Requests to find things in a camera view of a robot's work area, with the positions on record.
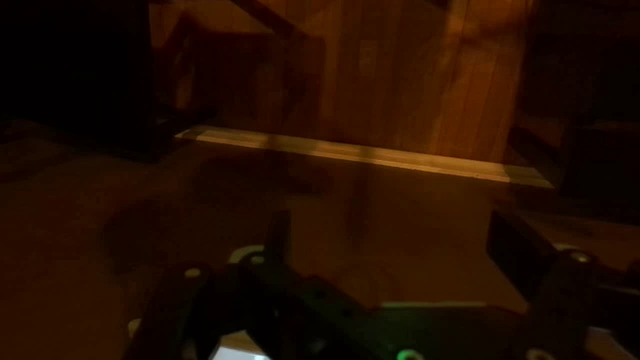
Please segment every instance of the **wood grain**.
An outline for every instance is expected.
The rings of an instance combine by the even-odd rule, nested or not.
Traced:
[[[527,1],[169,0],[157,97],[216,125],[502,159]]]

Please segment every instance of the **floor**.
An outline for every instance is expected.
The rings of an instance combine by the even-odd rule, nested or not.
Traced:
[[[348,162],[182,143],[157,164],[43,138],[0,143],[0,357],[117,360],[157,273],[221,268],[292,210],[292,264],[364,303],[523,301],[483,256],[503,186]],[[640,253],[576,219],[532,215],[623,264]]]

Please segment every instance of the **wooden panel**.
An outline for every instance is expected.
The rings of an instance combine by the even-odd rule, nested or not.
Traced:
[[[502,159],[520,0],[152,4],[164,103],[216,125]]]

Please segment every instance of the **wooden floor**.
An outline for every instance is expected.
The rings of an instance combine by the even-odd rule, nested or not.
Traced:
[[[523,303],[483,253],[497,184],[189,143],[157,164],[0,143],[0,357],[117,360],[157,273],[220,268],[292,210],[292,264],[364,303]],[[626,264],[638,228],[532,215]]]
[[[216,125],[500,162],[529,0],[156,0],[159,100]]]

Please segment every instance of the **wall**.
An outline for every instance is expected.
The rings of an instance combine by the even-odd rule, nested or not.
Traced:
[[[216,125],[502,159],[521,0],[149,4],[161,103]]]

